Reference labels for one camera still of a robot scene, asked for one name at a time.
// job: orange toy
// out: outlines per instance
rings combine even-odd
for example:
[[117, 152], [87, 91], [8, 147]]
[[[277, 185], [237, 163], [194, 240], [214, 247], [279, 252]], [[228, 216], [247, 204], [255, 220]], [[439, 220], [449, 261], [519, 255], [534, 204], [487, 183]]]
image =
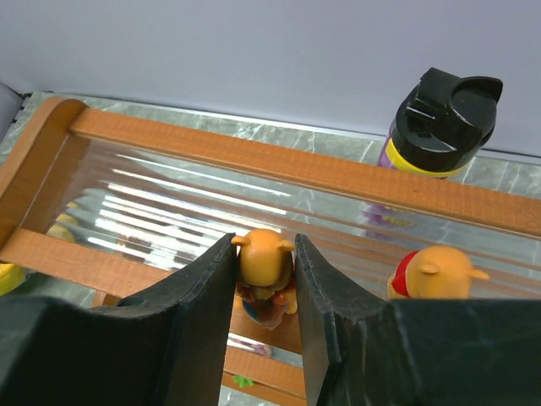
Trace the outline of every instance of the orange toy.
[[467, 299], [472, 279], [489, 279], [456, 248], [436, 245], [413, 251], [389, 278], [390, 299]]
[[281, 234], [255, 229], [235, 236], [240, 247], [237, 294], [249, 316], [262, 326], [275, 328], [284, 313], [297, 311], [292, 251], [295, 244]]

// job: gray wall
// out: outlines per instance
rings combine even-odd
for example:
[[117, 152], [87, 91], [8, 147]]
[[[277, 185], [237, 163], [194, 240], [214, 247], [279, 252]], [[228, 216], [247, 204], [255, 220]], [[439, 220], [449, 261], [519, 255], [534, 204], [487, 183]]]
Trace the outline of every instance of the gray wall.
[[8, 128], [22, 102], [23, 99], [0, 83], [0, 142], [8, 132]]
[[384, 134], [430, 66], [502, 78], [488, 147], [541, 155], [533, 0], [0, 2], [0, 81]]

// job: green object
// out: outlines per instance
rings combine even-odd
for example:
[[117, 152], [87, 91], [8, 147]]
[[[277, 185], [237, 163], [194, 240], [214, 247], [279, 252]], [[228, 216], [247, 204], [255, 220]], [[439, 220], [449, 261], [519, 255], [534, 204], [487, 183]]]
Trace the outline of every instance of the green object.
[[254, 385], [254, 381], [252, 381], [249, 378], [245, 378], [244, 376], [235, 375], [233, 377], [233, 382], [237, 383], [240, 387], [249, 386], [252, 387]]

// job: black bottle lid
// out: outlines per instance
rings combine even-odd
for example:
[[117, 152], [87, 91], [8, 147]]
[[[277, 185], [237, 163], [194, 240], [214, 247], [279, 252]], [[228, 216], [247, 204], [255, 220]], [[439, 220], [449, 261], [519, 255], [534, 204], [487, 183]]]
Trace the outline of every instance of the black bottle lid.
[[496, 78], [460, 78], [431, 68], [398, 108], [393, 144], [425, 171], [463, 167], [492, 135], [502, 90]]

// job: wooden frame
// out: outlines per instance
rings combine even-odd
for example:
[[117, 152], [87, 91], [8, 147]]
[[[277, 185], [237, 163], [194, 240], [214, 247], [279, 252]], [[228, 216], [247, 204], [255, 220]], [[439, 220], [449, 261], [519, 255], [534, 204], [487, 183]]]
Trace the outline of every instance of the wooden frame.
[[[73, 198], [65, 194], [69, 174], [92, 140], [131, 145], [191, 162], [541, 239], [540, 200], [102, 112], [80, 101], [52, 97], [36, 111], [0, 168], [0, 260], [96, 289], [99, 297], [95, 305], [112, 305], [116, 298], [146, 288], [168, 272], [44, 234], [58, 207]], [[353, 236], [351, 239], [354, 243], [363, 242]], [[390, 254], [383, 260], [378, 258], [379, 261], [395, 263], [404, 253], [391, 244], [385, 249]], [[354, 254], [366, 255], [357, 250]], [[235, 309], [231, 331], [301, 353], [296, 316], [287, 317], [269, 332]], [[254, 378], [256, 384], [242, 389], [245, 392], [279, 404], [305, 404], [302, 369], [230, 348], [223, 384], [239, 389], [232, 382], [236, 374]]]

